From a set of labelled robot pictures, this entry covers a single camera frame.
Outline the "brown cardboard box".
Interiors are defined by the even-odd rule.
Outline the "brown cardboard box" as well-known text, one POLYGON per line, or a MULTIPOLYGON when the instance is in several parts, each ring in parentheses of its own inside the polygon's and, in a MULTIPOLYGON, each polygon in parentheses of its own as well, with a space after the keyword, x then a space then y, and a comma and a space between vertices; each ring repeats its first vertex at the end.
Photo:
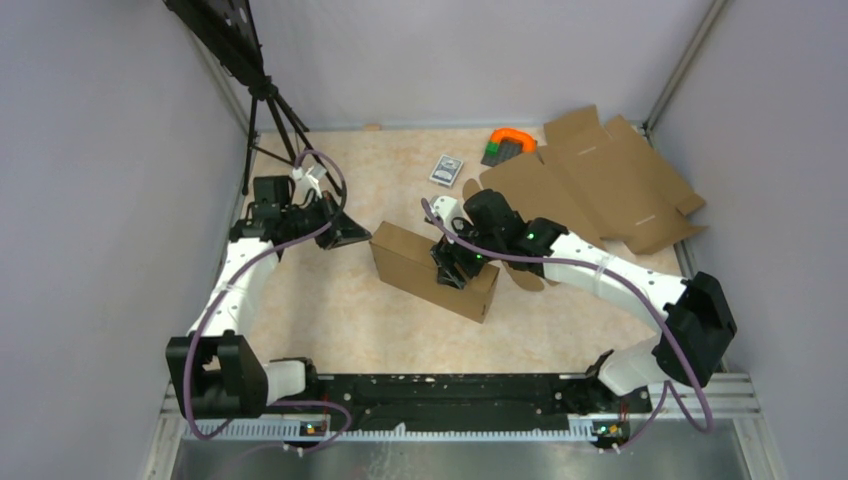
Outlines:
POLYGON ((470 198, 501 193, 526 220, 547 218, 590 244, 621 241, 652 255, 697 235, 705 205, 682 175, 623 116, 601 122, 595 105, 544 124, 544 144, 463 185, 470 198))
POLYGON ((479 324, 491 310, 502 271, 528 291, 538 292, 549 285, 528 272, 491 263, 475 278, 468 278, 462 289, 440 284, 430 255, 436 242, 389 221, 380 223, 369 244, 381 281, 479 324))

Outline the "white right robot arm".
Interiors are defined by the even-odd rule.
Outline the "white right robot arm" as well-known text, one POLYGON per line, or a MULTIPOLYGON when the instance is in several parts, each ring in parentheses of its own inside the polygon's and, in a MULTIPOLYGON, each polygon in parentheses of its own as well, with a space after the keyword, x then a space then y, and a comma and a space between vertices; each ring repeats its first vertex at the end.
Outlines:
POLYGON ((547 218, 526 221, 492 189, 466 202, 448 196, 421 202, 442 237, 431 248, 437 281, 462 290, 500 261, 517 272, 585 290, 639 318, 654 335, 601 356, 586 385, 589 404, 612 412, 632 391, 675 381, 707 386, 737 333, 720 281, 698 272, 662 274, 597 247, 547 218))

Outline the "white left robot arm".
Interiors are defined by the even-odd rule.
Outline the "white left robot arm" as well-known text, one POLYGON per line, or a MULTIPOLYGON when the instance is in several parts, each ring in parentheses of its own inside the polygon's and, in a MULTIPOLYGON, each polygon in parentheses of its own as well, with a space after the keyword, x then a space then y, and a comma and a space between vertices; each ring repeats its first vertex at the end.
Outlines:
POLYGON ((332 194, 301 169, 257 177, 245 217, 228 232, 222 270, 187 334, 169 340, 165 357, 186 418, 257 418, 275 401, 297 413, 319 404, 307 358, 261 362, 248 342, 264 286, 285 249, 314 241, 330 250, 370 239, 343 210, 347 190, 332 194))

